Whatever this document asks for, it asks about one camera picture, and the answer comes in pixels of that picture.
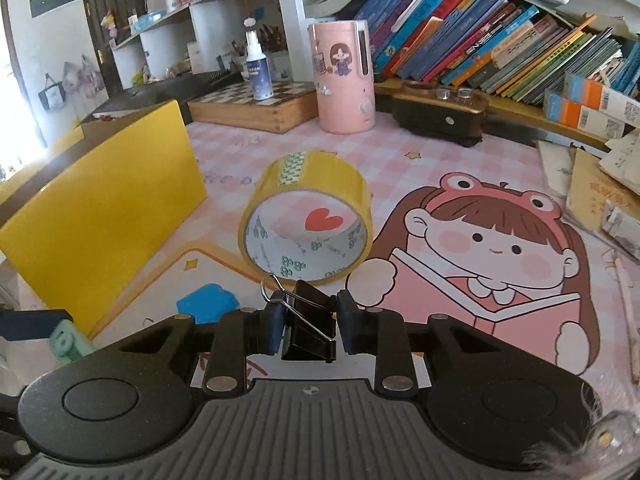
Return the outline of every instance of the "barcode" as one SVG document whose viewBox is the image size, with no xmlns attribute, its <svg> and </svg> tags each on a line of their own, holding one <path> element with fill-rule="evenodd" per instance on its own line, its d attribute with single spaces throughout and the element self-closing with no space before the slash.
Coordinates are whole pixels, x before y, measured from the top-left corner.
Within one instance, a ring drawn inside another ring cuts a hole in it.
<svg viewBox="0 0 640 480">
<path fill-rule="evenodd" d="M 589 111 L 586 108 L 582 108 L 582 112 L 580 113 L 580 124 L 579 128 L 584 128 L 587 125 L 587 121 L 589 120 Z"/>
<path fill-rule="evenodd" d="M 635 103 L 627 102 L 625 105 L 625 120 L 636 123 L 640 116 L 640 106 Z"/>
<path fill-rule="evenodd" d="M 619 139 L 621 137 L 622 128 L 619 122 L 614 121 L 613 119 L 607 120 L 607 128 L 605 131 L 605 135 L 607 139 Z"/>
</svg>

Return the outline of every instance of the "yellow star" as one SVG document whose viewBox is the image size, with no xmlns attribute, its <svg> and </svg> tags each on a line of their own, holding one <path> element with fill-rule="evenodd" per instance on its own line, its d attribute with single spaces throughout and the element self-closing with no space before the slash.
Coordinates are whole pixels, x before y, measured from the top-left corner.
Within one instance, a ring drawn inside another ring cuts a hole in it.
<svg viewBox="0 0 640 480">
<path fill-rule="evenodd" d="M 196 269 L 198 267 L 198 259 L 194 259 L 194 260 L 187 260 L 184 263 L 184 269 L 183 270 L 190 270 L 190 269 Z"/>
</svg>

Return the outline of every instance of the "brown hair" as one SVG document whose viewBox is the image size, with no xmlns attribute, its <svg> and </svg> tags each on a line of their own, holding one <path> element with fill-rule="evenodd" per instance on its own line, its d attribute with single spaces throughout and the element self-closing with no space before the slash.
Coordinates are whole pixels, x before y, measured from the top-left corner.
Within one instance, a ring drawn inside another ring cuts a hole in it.
<svg viewBox="0 0 640 480">
<path fill-rule="evenodd" d="M 513 189 L 505 189 L 506 183 L 500 186 L 482 183 L 483 187 L 500 189 L 504 192 L 521 196 L 522 193 Z M 443 193 L 439 187 L 421 187 L 406 195 L 386 219 L 380 233 L 373 241 L 371 252 L 367 259 L 382 258 L 388 260 L 392 251 L 399 248 L 406 251 L 409 233 L 404 225 L 405 215 L 411 209 L 424 209 L 435 197 Z M 562 253 L 562 247 L 552 234 L 545 222 L 534 213 L 518 205 L 490 196 L 461 196 L 438 206 L 431 215 L 437 220 L 456 220 L 487 229 L 495 228 L 504 234 L 513 234 L 523 240 L 537 244 L 549 244 L 553 249 Z M 562 294 L 577 292 L 580 294 L 580 325 L 589 339 L 589 365 L 591 365 L 600 350 L 600 330 L 596 318 L 595 308 L 591 300 L 591 286 L 587 251 L 580 235 L 568 224 L 555 220 L 567 239 L 569 248 L 578 257 L 580 269 L 572 278 L 567 278 L 562 284 Z"/>
<path fill-rule="evenodd" d="M 329 58 L 331 61 L 331 64 L 333 64 L 334 62 L 334 55 L 338 54 L 338 49 L 342 49 L 343 52 L 347 52 L 349 54 L 349 57 L 345 60 L 345 62 L 350 63 L 353 61 L 353 56 L 351 55 L 351 50 L 349 49 L 349 46 L 345 43 L 334 43 L 331 46 L 331 50 L 329 51 Z"/>
</svg>

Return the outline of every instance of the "orange and white box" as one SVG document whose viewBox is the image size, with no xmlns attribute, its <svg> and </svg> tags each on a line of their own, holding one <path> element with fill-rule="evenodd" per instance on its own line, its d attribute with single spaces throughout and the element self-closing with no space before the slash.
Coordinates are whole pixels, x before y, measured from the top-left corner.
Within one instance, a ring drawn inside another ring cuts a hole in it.
<svg viewBox="0 0 640 480">
<path fill-rule="evenodd" d="M 619 139 L 625 123 L 607 114 L 569 101 L 560 94 L 547 90 L 544 104 L 545 117 L 555 123 L 577 128 L 603 139 Z"/>
<path fill-rule="evenodd" d="M 602 83 L 567 73 L 564 76 L 562 94 L 569 101 L 599 110 L 636 128 L 640 127 L 640 103 Z"/>
</svg>

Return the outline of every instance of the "spray bottle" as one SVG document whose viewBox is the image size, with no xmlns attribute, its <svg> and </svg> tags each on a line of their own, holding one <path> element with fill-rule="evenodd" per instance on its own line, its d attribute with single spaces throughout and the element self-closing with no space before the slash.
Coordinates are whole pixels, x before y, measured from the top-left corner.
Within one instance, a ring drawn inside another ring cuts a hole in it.
<svg viewBox="0 0 640 480">
<path fill-rule="evenodd" d="M 267 57 L 262 53 L 255 30 L 248 30 L 246 33 L 246 69 L 249 72 L 254 99 L 262 101 L 273 97 Z"/>
</svg>

